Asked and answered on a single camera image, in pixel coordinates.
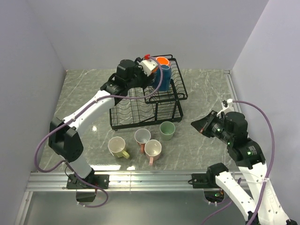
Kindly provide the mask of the orange mug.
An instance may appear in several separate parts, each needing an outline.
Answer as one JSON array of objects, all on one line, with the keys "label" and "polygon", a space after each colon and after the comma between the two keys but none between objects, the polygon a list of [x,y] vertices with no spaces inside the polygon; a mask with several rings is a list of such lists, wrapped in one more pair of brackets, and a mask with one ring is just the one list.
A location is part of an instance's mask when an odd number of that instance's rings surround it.
[{"label": "orange mug", "polygon": [[156,57],[156,60],[160,65],[170,66],[170,61],[164,56],[158,56]]}]

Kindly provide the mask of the blue mug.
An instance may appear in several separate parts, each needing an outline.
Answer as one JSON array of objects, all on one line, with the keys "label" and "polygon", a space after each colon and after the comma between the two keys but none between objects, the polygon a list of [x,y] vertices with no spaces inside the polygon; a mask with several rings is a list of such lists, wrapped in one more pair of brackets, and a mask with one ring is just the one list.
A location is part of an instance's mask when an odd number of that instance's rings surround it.
[{"label": "blue mug", "polygon": [[[158,90],[159,91],[168,91],[170,81],[171,81],[172,70],[168,65],[161,65],[161,68],[163,71],[163,80],[162,80],[161,86]],[[152,87],[156,89],[159,82],[160,82],[160,69],[158,68],[157,71],[155,72],[155,80],[152,84]]]}]

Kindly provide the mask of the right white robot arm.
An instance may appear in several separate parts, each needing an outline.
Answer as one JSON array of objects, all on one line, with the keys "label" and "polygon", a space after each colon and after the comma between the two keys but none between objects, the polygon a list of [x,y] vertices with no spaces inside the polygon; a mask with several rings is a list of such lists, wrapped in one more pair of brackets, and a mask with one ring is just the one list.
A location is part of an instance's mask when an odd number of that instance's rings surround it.
[{"label": "right white robot arm", "polygon": [[215,137],[227,145],[248,184],[251,195],[234,180],[228,168],[218,163],[208,167],[206,181],[220,187],[242,213],[247,225],[295,225],[285,213],[267,175],[267,164],[259,144],[248,137],[248,122],[240,112],[211,111],[206,117],[191,122],[200,134]]}]

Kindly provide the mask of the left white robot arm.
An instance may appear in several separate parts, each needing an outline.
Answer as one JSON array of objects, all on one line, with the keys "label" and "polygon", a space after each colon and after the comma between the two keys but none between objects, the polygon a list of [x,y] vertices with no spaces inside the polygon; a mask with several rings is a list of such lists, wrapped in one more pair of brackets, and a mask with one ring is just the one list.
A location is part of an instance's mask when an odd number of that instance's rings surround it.
[{"label": "left white robot arm", "polygon": [[48,145],[70,165],[83,188],[93,186],[94,170],[83,157],[81,135],[101,114],[115,107],[122,99],[127,99],[130,89],[151,85],[158,69],[159,64],[153,57],[121,60],[116,72],[92,99],[64,119],[53,118],[51,121]]}]

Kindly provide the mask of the green cup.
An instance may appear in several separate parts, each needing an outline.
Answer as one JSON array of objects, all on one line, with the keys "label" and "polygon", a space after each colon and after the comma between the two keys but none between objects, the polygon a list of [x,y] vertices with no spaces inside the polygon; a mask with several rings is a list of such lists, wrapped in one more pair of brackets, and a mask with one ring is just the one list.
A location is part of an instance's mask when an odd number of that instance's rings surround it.
[{"label": "green cup", "polygon": [[164,141],[169,141],[172,139],[175,133],[175,125],[170,121],[164,121],[159,127],[161,139]]}]

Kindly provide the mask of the light pink mug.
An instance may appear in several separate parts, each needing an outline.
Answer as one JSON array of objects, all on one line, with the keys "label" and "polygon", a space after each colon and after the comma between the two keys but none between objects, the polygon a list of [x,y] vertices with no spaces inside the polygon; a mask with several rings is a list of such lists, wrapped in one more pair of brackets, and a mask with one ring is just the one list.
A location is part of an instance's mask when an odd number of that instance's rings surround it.
[{"label": "light pink mug", "polygon": [[158,160],[162,152],[162,145],[158,140],[149,140],[144,146],[144,153],[149,160],[149,165],[153,165]]}]

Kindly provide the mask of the coral pink mug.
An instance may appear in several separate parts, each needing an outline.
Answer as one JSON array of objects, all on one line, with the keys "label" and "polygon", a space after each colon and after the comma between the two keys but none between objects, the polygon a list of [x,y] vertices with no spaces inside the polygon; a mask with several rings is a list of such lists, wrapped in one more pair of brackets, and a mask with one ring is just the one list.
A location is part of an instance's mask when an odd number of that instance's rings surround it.
[{"label": "coral pink mug", "polygon": [[145,128],[138,129],[134,135],[136,143],[140,146],[141,153],[144,153],[145,144],[151,139],[151,133]]}]

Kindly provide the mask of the yellow mug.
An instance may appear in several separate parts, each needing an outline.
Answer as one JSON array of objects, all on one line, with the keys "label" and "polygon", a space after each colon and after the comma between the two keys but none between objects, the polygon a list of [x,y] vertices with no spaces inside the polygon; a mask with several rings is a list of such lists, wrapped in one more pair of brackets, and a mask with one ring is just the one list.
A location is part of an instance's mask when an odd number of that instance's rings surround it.
[{"label": "yellow mug", "polygon": [[116,136],[111,138],[108,142],[108,149],[117,158],[130,158],[130,155],[127,153],[126,142],[122,137]]}]

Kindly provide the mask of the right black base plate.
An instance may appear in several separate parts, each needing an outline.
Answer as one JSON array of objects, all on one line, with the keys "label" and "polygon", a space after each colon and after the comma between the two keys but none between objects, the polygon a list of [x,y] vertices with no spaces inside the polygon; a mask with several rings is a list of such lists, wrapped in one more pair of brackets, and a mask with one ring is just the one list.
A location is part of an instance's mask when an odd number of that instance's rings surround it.
[{"label": "right black base plate", "polygon": [[191,179],[188,181],[188,184],[192,185],[194,189],[211,188],[208,176],[205,173],[191,174]]}]

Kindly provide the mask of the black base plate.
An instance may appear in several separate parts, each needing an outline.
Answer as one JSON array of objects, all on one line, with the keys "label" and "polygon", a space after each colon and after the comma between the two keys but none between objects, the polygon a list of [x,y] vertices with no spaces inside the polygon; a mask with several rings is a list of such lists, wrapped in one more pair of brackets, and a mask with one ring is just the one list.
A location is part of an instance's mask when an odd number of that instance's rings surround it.
[{"label": "black base plate", "polygon": [[192,185],[194,189],[211,188],[208,176],[205,173],[191,174],[191,179],[188,181],[188,184]]},{"label": "black base plate", "polygon": [[94,174],[92,177],[88,179],[83,179],[84,182],[79,180],[74,174],[70,174],[66,189],[91,189],[90,185],[87,185],[86,183],[89,183],[91,185],[100,187],[102,189],[108,189],[109,185],[109,175],[108,174]]}]

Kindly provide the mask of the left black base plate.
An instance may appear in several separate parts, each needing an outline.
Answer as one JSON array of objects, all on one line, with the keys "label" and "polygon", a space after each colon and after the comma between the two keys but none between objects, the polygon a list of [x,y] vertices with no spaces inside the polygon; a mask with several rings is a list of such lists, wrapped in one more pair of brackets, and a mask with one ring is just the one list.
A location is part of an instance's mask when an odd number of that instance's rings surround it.
[{"label": "left black base plate", "polygon": [[79,180],[74,174],[70,174],[66,189],[91,189],[90,185],[87,185],[86,183],[89,183],[91,185],[100,187],[102,189],[108,189],[109,185],[109,175],[108,174],[94,174],[92,177],[88,179],[83,179],[84,182]]}]

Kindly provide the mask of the aluminium mounting rail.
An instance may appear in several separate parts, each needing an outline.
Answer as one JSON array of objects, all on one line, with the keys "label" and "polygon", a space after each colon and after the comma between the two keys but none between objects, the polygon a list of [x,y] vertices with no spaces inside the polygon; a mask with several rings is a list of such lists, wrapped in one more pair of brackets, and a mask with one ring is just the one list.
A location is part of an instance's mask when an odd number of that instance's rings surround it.
[{"label": "aluminium mounting rail", "polygon": [[[98,171],[108,174],[106,192],[117,191],[194,191],[188,181],[194,171]],[[93,189],[68,189],[68,177],[64,172],[30,174],[25,190],[27,192],[91,192]]]}]

